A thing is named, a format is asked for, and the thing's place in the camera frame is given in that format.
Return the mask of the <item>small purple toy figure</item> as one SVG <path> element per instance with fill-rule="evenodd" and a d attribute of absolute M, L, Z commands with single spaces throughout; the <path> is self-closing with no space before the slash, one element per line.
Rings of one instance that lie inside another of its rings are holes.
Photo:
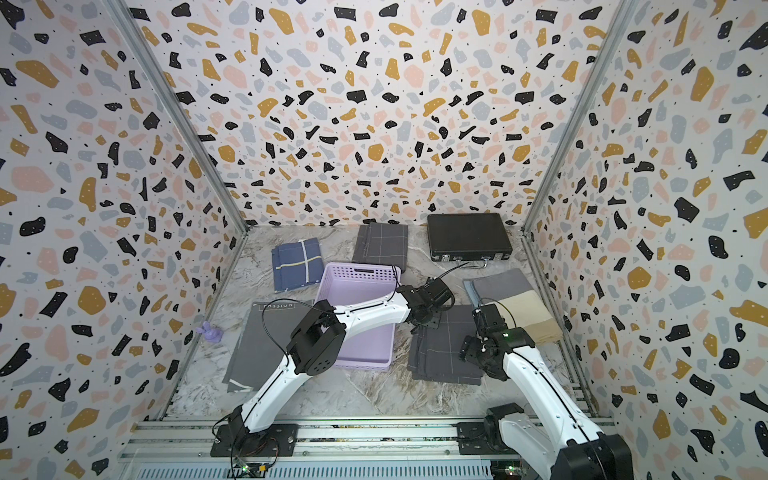
<path fill-rule="evenodd" d="M 223 337 L 222 329 L 212 325 L 209 321 L 204 321 L 199 327 L 195 328 L 195 331 L 211 344 L 220 343 Z"/>

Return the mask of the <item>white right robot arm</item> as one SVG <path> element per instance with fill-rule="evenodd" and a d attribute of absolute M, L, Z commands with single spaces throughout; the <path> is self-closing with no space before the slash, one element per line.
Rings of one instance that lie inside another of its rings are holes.
<path fill-rule="evenodd" d="M 512 381 L 537 420 L 516 403 L 493 407 L 484 431 L 465 434 L 467 441 L 516 452 L 541 479 L 634 477 L 626 441 L 605 433 L 569 397 L 523 328 L 508 327 L 494 305 L 475 308 L 473 319 L 476 334 L 465 338 L 459 358 L 493 379 Z"/>

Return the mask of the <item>green circuit board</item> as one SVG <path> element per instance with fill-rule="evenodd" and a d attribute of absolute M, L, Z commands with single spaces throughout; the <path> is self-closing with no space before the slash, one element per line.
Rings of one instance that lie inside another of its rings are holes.
<path fill-rule="evenodd" d="M 248 463 L 235 461 L 231 467 L 232 479 L 264 479 L 270 466 L 265 463 Z"/>

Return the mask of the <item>grey passion pillowcase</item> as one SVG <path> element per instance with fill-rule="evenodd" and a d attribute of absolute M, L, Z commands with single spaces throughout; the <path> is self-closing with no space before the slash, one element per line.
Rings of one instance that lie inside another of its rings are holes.
<path fill-rule="evenodd" d="M 224 375 L 228 393 L 260 389 L 285 364 L 281 348 L 287 347 L 309 310 L 306 304 L 292 301 L 252 304 Z"/>

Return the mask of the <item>lilac plastic basket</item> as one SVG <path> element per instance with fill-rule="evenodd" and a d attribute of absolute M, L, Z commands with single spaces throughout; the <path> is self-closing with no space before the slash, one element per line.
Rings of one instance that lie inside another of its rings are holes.
<path fill-rule="evenodd" d="M 332 262 L 325 266 L 315 303 L 349 305 L 391 294 L 400 270 L 369 264 Z M 385 325 L 347 338 L 334 364 L 336 368 L 387 371 L 393 358 L 395 325 Z"/>

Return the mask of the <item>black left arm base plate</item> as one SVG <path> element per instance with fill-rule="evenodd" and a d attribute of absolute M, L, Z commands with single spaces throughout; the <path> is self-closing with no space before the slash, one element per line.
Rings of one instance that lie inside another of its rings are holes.
<path fill-rule="evenodd" d="M 273 424 L 267 430 L 234 436 L 236 429 L 219 425 L 215 430 L 210 450 L 213 458 L 232 457 L 290 457 L 293 455 L 298 437 L 298 424 Z"/>

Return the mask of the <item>dark grey lined pillowcase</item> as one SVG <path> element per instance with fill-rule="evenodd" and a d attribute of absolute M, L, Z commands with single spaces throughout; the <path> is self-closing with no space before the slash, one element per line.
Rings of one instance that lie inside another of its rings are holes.
<path fill-rule="evenodd" d="M 352 262 L 396 266 L 400 272 L 404 272 L 407 266 L 407 252 L 407 225 L 364 224 L 358 230 Z"/>

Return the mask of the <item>black hard briefcase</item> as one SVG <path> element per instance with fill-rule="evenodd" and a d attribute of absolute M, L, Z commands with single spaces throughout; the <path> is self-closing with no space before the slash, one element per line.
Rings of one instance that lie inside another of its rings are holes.
<path fill-rule="evenodd" d="M 513 251 L 496 213 L 430 214 L 427 238 L 435 262 L 508 260 Z"/>

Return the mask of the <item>dark grey checked pillowcase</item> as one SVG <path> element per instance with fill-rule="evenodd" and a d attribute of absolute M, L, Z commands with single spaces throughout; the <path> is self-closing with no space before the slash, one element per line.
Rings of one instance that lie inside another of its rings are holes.
<path fill-rule="evenodd" d="M 473 310 L 472 305 L 455 305 L 441 313 L 436 329 L 416 328 L 407 366 L 414 380 L 463 385 L 482 383 L 484 372 L 459 358 L 465 338 L 476 335 Z"/>

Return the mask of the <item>navy blue striped pillowcase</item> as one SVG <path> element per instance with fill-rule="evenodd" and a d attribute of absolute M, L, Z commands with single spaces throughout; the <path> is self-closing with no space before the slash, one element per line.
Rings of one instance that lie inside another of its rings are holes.
<path fill-rule="evenodd" d="M 271 256 L 277 293 L 319 284 L 322 280 L 325 267 L 317 238 L 278 245 Z"/>

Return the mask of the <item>grey and cream pillowcase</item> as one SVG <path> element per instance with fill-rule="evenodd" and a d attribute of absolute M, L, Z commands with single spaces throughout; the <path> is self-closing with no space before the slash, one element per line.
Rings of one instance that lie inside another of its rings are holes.
<path fill-rule="evenodd" d="M 497 306 L 508 326 L 523 328 L 536 344 L 562 339 L 561 327 L 520 269 L 465 279 L 463 284 L 474 306 Z"/>

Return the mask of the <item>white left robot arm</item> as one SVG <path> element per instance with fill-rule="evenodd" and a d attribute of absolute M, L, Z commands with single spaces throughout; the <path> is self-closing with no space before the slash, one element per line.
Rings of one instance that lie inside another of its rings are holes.
<path fill-rule="evenodd" d="M 262 387 L 227 417 L 230 451 L 247 453 L 255 449 L 298 389 L 336 363 L 347 339 L 386 325 L 425 326 L 454 303 L 453 292 L 440 278 L 418 287 L 401 285 L 362 303 L 315 303 L 292 331 L 284 348 L 284 360 Z"/>

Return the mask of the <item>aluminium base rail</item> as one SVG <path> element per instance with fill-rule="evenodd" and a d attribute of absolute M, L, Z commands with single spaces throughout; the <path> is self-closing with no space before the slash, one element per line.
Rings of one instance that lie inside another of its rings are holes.
<path fill-rule="evenodd" d="M 264 479 L 535 479 L 515 454 L 461 455 L 459 422 L 479 417 L 286 417 L 290 457 L 213 458 L 212 418 L 142 422 L 118 459 L 119 479 L 232 479 L 235 461 L 270 466 Z"/>

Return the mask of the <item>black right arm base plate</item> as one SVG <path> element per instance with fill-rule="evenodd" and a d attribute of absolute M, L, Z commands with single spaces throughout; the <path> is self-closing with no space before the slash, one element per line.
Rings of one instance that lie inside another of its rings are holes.
<path fill-rule="evenodd" d="M 501 438 L 500 421 L 507 415 L 523 413 L 516 403 L 489 408 L 482 422 L 459 422 L 457 442 L 461 455 L 515 454 Z"/>

